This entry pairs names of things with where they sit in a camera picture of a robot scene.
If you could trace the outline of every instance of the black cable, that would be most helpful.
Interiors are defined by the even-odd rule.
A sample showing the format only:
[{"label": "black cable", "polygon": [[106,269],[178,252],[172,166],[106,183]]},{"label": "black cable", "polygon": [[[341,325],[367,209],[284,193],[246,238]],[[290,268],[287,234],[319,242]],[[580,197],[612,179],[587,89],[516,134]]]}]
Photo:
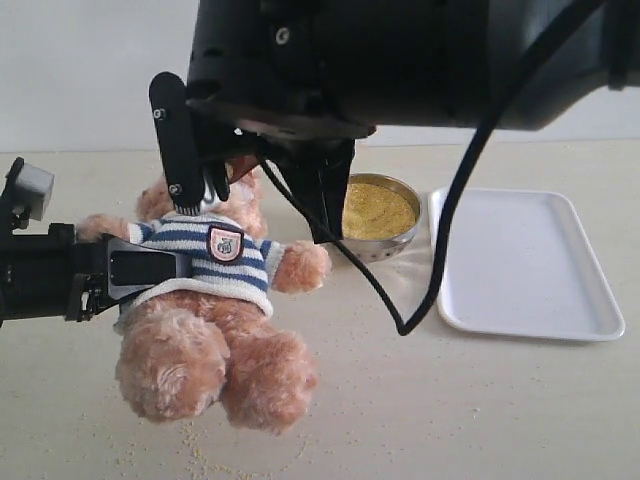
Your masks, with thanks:
[{"label": "black cable", "polygon": [[291,205],[302,215],[308,222],[313,223],[317,228],[321,229],[325,235],[331,240],[338,250],[344,254],[353,265],[362,272],[365,278],[371,283],[375,291],[378,293],[389,313],[393,317],[396,329],[400,336],[410,334],[426,317],[433,305],[435,304],[442,278],[444,276],[444,268],[447,256],[447,247],[449,235],[451,232],[451,224],[455,214],[455,210],[460,201],[460,197],[464,192],[464,188],[473,173],[480,155],[482,154],[493,131],[498,127],[500,118],[508,110],[511,103],[520,94],[527,82],[537,73],[537,71],[562,47],[562,45],[582,26],[582,24],[598,9],[606,0],[576,0],[567,5],[549,24],[544,32],[535,40],[535,42],[527,49],[523,55],[520,67],[514,75],[514,79],[497,101],[490,106],[486,117],[480,122],[476,132],[471,140],[467,151],[465,152],[458,170],[451,182],[451,187],[445,199],[438,222],[438,233],[436,246],[434,249],[433,269],[431,271],[431,280],[424,299],[405,323],[397,308],[389,298],[382,285],[376,280],[369,269],[358,259],[339,239],[337,239],[322,222],[318,221],[291,195],[286,187],[276,177],[273,170],[267,164],[265,158],[259,158],[260,165],[265,171],[269,180],[274,184],[276,189],[291,203]]}]

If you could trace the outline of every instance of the metal bowl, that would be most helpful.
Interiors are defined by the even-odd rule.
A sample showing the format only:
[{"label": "metal bowl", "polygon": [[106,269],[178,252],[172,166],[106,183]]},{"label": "metal bowl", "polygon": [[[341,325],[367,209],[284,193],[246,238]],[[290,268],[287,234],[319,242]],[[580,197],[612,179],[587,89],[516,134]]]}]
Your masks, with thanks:
[{"label": "metal bowl", "polygon": [[411,243],[418,230],[418,224],[422,217],[422,201],[420,196],[407,184],[395,178],[375,173],[358,173],[349,177],[349,183],[367,183],[379,187],[385,187],[404,198],[415,214],[416,221],[413,226],[404,233],[382,240],[360,240],[345,237],[344,245],[351,250],[364,263],[387,260],[398,255]]}]

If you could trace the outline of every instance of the plush toy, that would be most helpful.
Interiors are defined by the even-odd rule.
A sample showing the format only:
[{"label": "plush toy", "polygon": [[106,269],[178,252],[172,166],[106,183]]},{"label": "plush toy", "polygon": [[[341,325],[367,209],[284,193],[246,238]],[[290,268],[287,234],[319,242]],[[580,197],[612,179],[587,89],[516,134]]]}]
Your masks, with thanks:
[{"label": "plush toy", "polygon": [[331,262],[313,242],[265,239],[261,198],[252,172],[228,202],[185,217],[161,178],[138,198],[138,222],[99,214],[78,225],[80,241],[108,233],[193,259],[193,278],[145,291],[122,306],[114,327],[123,337],[116,380],[138,416],[195,417],[219,401],[232,425],[278,435],[306,413],[315,362],[298,334],[270,323],[267,292],[317,289]]}]

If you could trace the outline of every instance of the blue and white striped shirt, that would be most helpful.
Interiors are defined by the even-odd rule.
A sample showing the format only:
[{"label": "blue and white striped shirt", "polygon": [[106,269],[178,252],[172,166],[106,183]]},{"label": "blue and white striped shirt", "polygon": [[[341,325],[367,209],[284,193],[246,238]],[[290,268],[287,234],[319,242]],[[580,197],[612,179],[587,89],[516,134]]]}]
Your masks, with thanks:
[{"label": "blue and white striped shirt", "polygon": [[138,296],[131,306],[176,290],[192,290],[255,303],[267,317],[267,297],[285,247],[257,240],[227,217],[168,215],[150,223],[130,223],[130,242],[147,248],[188,255],[192,278],[174,278]]}]

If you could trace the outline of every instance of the table surface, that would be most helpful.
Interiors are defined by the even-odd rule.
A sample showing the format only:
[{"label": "table surface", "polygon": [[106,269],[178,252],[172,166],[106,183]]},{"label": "table surface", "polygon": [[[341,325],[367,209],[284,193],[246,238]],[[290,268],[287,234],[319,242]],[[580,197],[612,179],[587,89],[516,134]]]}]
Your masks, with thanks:
[{"label": "table surface", "polygon": [[[354,171],[426,194],[449,184],[464,146],[360,148]],[[47,222],[105,211],[132,218],[160,174],[157,154],[29,154],[56,174]],[[7,170],[13,156],[0,156]],[[614,342],[486,338],[435,312],[399,337],[360,274],[338,262],[320,291],[274,294],[274,321],[317,353],[313,407],[286,436],[230,428],[218,407],[193,422],[139,421],[114,381],[115,312],[92,322],[6,322],[0,330],[0,478],[640,478],[640,141],[490,145],[471,186],[551,190],[574,203],[627,322]],[[270,185],[273,237],[308,238]],[[41,232],[46,224],[33,224]],[[413,311],[430,268],[428,232],[372,266]]]}]

